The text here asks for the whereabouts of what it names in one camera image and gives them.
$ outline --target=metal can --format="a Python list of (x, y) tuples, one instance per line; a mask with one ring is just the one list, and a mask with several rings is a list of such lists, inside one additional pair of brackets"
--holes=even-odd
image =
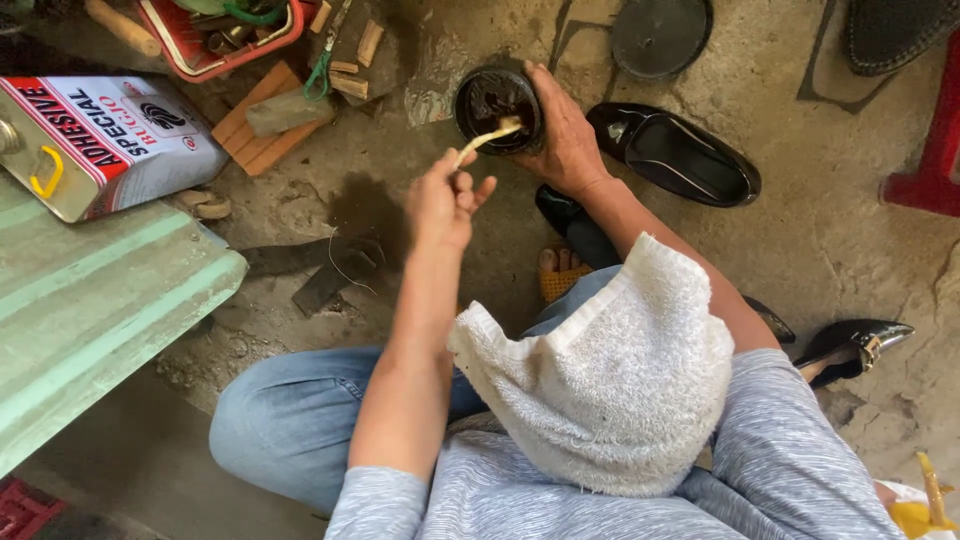
[(83, 221), (213, 178), (228, 155), (164, 81), (0, 78), (0, 164)]

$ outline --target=toe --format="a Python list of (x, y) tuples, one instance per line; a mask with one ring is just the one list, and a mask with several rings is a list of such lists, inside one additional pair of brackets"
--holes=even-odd
[(560, 250), (560, 271), (566, 272), (570, 269), (570, 250), (563, 248)]
[(553, 250), (540, 252), (540, 270), (543, 272), (556, 272), (558, 263), (557, 252)]

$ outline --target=gray shirt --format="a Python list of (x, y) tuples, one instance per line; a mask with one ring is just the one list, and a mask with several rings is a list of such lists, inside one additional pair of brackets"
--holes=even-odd
[(733, 358), (711, 471), (629, 499), (548, 478), (496, 429), (444, 441), (432, 485), (354, 467), (326, 538), (903, 538), (782, 351)]

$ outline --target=person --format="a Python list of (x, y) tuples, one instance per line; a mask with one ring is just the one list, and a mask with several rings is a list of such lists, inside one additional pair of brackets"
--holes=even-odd
[[(591, 126), (542, 65), (526, 64), (546, 148), (521, 164), (581, 203), (626, 258), (641, 233), (707, 273), (732, 337), (732, 378), (710, 439), (672, 496), (615, 497), (557, 482), (509, 435), (447, 426), (487, 410), (446, 337), (470, 217), (495, 188), (450, 177), (448, 151), (409, 194), (412, 248), (386, 346), (254, 364), (222, 394), (210, 450), (251, 483), (332, 515), (329, 538), (902, 538), (853, 451), (733, 285), (601, 161)], [(469, 164), (475, 159), (470, 156)], [(525, 335), (543, 335), (616, 275), (582, 277)]]

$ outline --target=yellow can handle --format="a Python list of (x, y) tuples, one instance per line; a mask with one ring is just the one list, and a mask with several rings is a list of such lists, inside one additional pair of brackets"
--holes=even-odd
[(34, 192), (36, 192), (36, 195), (41, 199), (49, 199), (50, 196), (54, 194), (54, 189), (57, 189), (57, 182), (60, 181), (60, 176), (63, 174), (63, 160), (60, 159), (60, 154), (58, 154), (56, 150), (45, 144), (40, 147), (40, 150), (46, 152), (54, 159), (56, 169), (54, 170), (54, 174), (51, 175), (50, 181), (47, 182), (46, 187), (40, 187), (40, 181), (36, 178), (36, 175), (30, 177), (30, 185), (34, 187)]

